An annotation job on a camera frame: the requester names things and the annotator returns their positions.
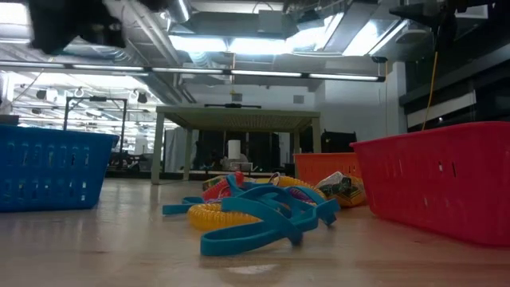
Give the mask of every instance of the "white cylinder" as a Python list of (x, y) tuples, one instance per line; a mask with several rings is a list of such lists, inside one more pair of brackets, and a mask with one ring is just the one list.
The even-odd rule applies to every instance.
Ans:
[(229, 140), (229, 159), (241, 158), (241, 141)]

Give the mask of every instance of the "vent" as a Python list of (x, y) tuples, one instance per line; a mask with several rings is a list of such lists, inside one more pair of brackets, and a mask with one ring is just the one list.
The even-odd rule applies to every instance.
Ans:
[(233, 93), (232, 94), (232, 101), (233, 102), (242, 102), (242, 94), (241, 93)]
[(304, 96), (294, 95), (294, 104), (304, 104)]

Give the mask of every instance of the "ceiling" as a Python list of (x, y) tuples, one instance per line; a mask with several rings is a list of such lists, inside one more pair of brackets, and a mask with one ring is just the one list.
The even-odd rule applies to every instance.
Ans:
[[(58, 61), (98, 65), (146, 65), (153, 67), (201, 67), (216, 69), (298, 71), (316, 73), (349, 73), (378, 75), (382, 67), (367, 55), (387, 57), (391, 61), (416, 61), (432, 53), (429, 30), (413, 22), (402, 22), (388, 13), (399, 0), (189, 0), (190, 20), (181, 24), (170, 22), (172, 11), (149, 13), (137, 2), (105, 0), (113, 16), (124, 24), (126, 49), (90, 45), (76, 39), (66, 48), (68, 55), (49, 57), (30, 49), (30, 26), (21, 16), (15, 17), (18, 7), (0, 9), (0, 61)], [(305, 19), (305, 10), (315, 10)], [(459, 35), (468, 33), (484, 21), (483, 11), (470, 11), (461, 16)], [(249, 37), (242, 44), (241, 40)], [(377, 51), (375, 47), (387, 39)], [(14, 112), (28, 119), (27, 124), (48, 126), (50, 119), (62, 119), (59, 109), (66, 96), (76, 91), (84, 96), (127, 98), (132, 110), (130, 134), (151, 134), (154, 107), (157, 104), (193, 104), (196, 102), (188, 88), (193, 85), (258, 85), (307, 87), (314, 92), (321, 80), (278, 77), (208, 76), (170, 73), (139, 75), (108, 73), (105, 76), (27, 72), (10, 70)], [(46, 100), (36, 97), (38, 90), (51, 90), (56, 95)], [(140, 104), (137, 95), (146, 92), (147, 103)], [(122, 118), (122, 112), (112, 103), (85, 103), (88, 108), (76, 107), (70, 117), (95, 121), (89, 125), (81, 121), (75, 129), (108, 129)], [(42, 113), (33, 114), (33, 108)], [(101, 116), (90, 116), (87, 109), (107, 109)]]

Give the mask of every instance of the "yellow cable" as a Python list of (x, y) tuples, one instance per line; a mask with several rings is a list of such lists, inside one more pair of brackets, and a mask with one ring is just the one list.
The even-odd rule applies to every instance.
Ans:
[(423, 120), (422, 131), (425, 131), (425, 125), (427, 124), (427, 118), (429, 117), (430, 104), (432, 104), (432, 95), (434, 94), (434, 82), (436, 81), (436, 69), (437, 69), (438, 56), (439, 56), (439, 53), (436, 52), (434, 55), (434, 58), (433, 58), (432, 81), (430, 82), (429, 103), (427, 104), (427, 111), (425, 113), (425, 120)]

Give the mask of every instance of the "plastic bag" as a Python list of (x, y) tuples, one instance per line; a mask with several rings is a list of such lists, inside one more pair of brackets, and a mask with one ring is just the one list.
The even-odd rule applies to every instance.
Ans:
[(336, 199), (342, 207), (358, 206), (365, 202), (366, 198), (363, 181), (339, 171), (321, 180), (316, 188), (321, 190), (328, 199)]

